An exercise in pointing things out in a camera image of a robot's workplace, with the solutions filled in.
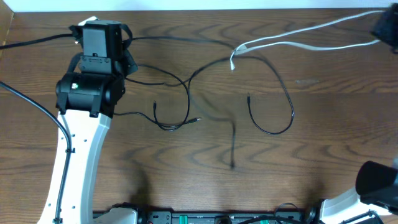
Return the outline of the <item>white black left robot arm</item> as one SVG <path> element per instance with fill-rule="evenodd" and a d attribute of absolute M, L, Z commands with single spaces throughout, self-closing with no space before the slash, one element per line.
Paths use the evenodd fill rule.
<path fill-rule="evenodd" d="M 39 223 L 137 223 L 138 212 L 121 205 L 93 213 L 98 162 L 125 78 L 137 70 L 128 48 L 132 32 L 118 21 L 91 17 L 71 26 L 82 52 L 57 82 L 57 152 Z"/>

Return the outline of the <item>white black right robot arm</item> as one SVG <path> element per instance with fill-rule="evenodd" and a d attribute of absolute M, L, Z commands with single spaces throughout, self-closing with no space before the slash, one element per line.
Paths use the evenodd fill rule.
<path fill-rule="evenodd" d="M 397 159 L 391 167 L 365 162 L 352 189 L 312 207 L 302 223 L 382 223 L 397 215 Z"/>

